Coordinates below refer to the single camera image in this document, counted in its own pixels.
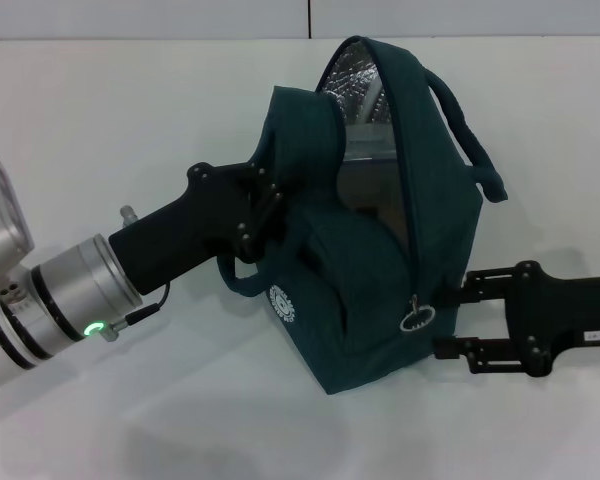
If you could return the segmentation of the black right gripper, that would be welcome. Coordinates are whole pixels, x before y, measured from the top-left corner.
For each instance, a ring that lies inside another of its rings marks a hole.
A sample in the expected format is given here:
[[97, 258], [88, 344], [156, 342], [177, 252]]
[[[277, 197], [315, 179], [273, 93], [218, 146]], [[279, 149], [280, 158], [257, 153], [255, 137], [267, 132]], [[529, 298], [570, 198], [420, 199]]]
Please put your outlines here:
[[559, 279], [536, 261], [468, 272], [459, 305], [503, 300], [508, 338], [435, 337], [438, 360], [464, 357], [472, 374], [549, 375], [566, 350], [600, 346], [600, 277]]

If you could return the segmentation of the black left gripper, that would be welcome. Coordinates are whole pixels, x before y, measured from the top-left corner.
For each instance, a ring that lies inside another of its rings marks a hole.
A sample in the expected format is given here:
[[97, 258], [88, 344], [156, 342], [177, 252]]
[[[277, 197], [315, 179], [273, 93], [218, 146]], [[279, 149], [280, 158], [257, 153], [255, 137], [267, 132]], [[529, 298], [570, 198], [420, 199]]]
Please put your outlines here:
[[286, 200], [270, 169], [255, 162], [199, 163], [189, 168], [187, 180], [176, 200], [108, 238], [142, 295], [216, 256], [255, 263], [282, 228]]

